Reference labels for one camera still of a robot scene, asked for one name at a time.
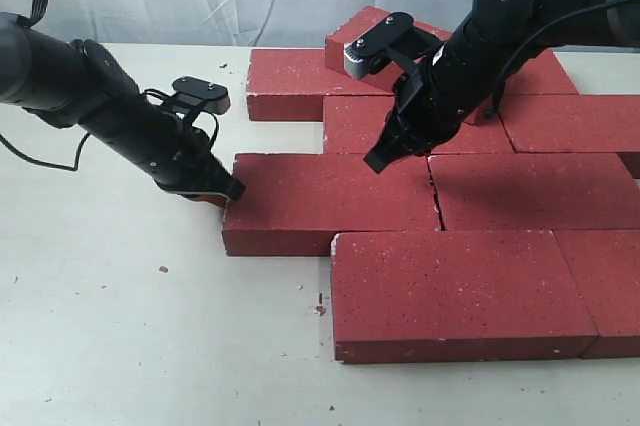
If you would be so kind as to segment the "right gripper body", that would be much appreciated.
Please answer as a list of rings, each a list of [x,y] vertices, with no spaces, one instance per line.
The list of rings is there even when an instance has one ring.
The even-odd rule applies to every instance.
[[[484,100],[500,72],[500,47],[448,40],[402,82],[379,137],[386,156],[424,155],[451,140]]]

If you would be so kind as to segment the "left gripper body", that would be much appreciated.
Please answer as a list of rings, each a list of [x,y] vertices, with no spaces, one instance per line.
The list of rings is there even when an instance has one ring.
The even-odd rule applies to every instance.
[[[230,174],[203,153],[204,133],[138,97],[99,110],[99,140],[148,174],[161,189],[181,195],[230,194]]]

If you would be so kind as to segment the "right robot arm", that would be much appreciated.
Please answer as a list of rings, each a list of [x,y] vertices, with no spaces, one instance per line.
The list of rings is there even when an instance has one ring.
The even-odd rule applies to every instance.
[[[639,0],[473,0],[447,39],[394,12],[344,49],[349,75],[401,69],[394,104],[365,163],[375,172],[449,142],[482,109],[495,116],[507,80],[546,49],[639,44]]]

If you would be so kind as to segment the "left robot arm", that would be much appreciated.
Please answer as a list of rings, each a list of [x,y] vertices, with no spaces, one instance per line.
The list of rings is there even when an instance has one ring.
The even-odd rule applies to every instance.
[[[79,126],[149,175],[163,191],[223,206],[245,187],[212,154],[216,134],[195,127],[202,113],[230,107],[226,87],[190,76],[173,94],[140,90],[94,40],[65,43],[26,18],[1,16],[1,100],[58,129]]]

